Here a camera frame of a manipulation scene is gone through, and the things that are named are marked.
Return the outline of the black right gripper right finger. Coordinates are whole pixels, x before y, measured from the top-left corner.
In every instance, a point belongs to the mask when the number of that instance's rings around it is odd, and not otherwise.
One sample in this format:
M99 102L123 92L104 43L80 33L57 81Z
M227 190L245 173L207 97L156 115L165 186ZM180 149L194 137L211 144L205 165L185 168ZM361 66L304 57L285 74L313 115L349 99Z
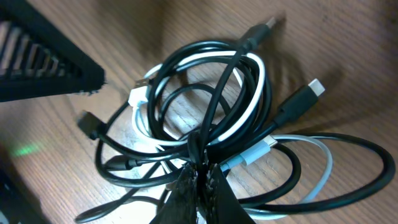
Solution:
M206 222L210 224L255 224L239 204L219 165L211 166L206 183L209 197Z

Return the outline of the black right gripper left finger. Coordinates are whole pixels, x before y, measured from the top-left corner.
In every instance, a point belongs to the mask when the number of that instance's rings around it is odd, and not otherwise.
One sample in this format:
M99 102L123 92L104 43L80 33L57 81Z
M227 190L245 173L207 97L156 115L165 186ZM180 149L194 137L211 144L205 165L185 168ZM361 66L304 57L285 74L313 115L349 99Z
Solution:
M150 224L189 224L197 222L196 175L186 165L165 205Z

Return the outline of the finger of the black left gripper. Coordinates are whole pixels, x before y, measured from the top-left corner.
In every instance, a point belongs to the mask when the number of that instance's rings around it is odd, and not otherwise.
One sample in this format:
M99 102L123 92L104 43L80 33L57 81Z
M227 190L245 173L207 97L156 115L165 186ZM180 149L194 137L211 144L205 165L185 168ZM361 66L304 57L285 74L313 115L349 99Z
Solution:
M1 0L1 101L94 93L104 69L26 0Z

